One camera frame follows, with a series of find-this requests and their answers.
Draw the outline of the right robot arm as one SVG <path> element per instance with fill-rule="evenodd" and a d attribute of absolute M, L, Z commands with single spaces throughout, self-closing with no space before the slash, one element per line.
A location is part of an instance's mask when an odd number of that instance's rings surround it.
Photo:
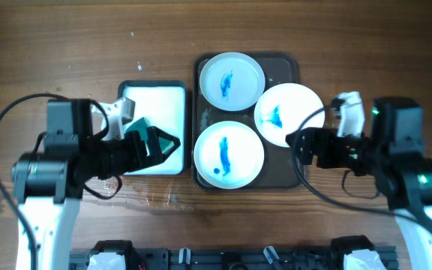
<path fill-rule="evenodd" d="M 334 97 L 286 135 L 299 181 L 321 200 L 356 212 L 395 218 L 414 269 L 432 269 L 432 158 L 425 157 L 422 108 L 409 97 L 378 97 L 373 102 L 369 136 L 357 92 Z M 373 176 L 386 210 L 348 205 L 312 187 L 300 171 L 344 168 L 354 176 Z"/>

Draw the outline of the white plate front blue stain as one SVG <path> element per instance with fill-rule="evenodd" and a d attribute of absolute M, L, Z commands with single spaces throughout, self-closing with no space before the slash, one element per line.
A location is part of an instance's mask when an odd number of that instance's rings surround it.
<path fill-rule="evenodd" d="M 226 190 L 242 188 L 260 174 L 265 158 L 256 132 L 237 121 L 207 127 L 193 148 L 196 171 L 210 185 Z"/>

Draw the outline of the grey plate with blue stain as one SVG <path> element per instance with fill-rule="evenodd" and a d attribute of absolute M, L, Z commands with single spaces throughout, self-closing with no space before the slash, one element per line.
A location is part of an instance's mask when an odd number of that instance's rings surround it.
<path fill-rule="evenodd" d="M 213 107 L 238 112 L 260 99 L 266 77 L 260 64 L 249 55 L 223 52 L 204 64 L 198 83 L 203 97 Z"/>

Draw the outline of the green yellow scrubbing sponge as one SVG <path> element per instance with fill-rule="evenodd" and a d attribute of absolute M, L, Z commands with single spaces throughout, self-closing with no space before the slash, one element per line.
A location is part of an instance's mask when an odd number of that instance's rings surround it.
<path fill-rule="evenodd" d="M 146 150 L 149 155 L 149 149 L 147 145 L 148 135 L 146 129 L 150 126 L 149 120 L 147 118 L 140 118 L 137 121 L 133 122 L 126 128 L 125 133 L 131 131 L 138 131 L 140 139 L 145 143 Z"/>

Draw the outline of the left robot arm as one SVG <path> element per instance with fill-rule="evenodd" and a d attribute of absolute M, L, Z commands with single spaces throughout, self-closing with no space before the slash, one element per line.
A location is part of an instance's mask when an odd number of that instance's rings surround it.
<path fill-rule="evenodd" d="M 33 149 L 13 165 L 14 197 L 21 213 L 18 269 L 66 269 L 71 239 L 84 192 L 103 199 L 87 186 L 92 178 L 120 179 L 125 173 L 157 166 L 180 147 L 179 138 L 150 126 L 110 136 L 108 126 L 92 130 L 92 109 L 108 122 L 107 111 L 91 99 L 52 99 L 47 130 Z"/>

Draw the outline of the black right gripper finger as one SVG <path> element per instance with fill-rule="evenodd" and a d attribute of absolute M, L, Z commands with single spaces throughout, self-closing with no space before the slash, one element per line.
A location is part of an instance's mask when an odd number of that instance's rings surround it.
<path fill-rule="evenodd" d="M 314 153 L 309 148 L 299 148 L 297 150 L 298 161 L 302 165 L 311 165 L 314 161 Z"/>
<path fill-rule="evenodd" d="M 305 134 L 303 130 L 295 130 L 294 132 L 286 135 L 285 137 L 286 143 L 291 149 L 293 148 L 300 149 L 305 144 L 305 139 L 303 138 L 304 135 Z"/>

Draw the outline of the white plate blue stain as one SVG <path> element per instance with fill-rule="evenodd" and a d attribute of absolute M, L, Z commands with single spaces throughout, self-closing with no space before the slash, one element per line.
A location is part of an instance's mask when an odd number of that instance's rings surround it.
<path fill-rule="evenodd" d="M 265 91 L 256 103 L 256 129 L 270 143 L 289 148 L 286 136 L 321 108 L 323 102 L 308 87 L 296 83 L 276 85 Z"/>
<path fill-rule="evenodd" d="M 260 174 L 265 158 L 256 132 L 237 121 L 207 127 L 193 148 L 196 171 L 210 185 L 226 190 L 242 188 Z"/>

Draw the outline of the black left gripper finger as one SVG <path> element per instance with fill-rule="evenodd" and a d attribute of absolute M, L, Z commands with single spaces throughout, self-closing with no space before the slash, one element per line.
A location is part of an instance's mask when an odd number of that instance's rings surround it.
<path fill-rule="evenodd" d="M 162 130 L 158 127 L 151 126 L 146 129 L 148 140 L 148 150 L 150 156 L 161 156 L 161 144 L 159 138 L 161 137 Z"/>
<path fill-rule="evenodd" d="M 155 128 L 157 144 L 160 150 L 162 162 L 166 161 L 172 153 L 181 145 L 180 139 L 159 128 Z"/>

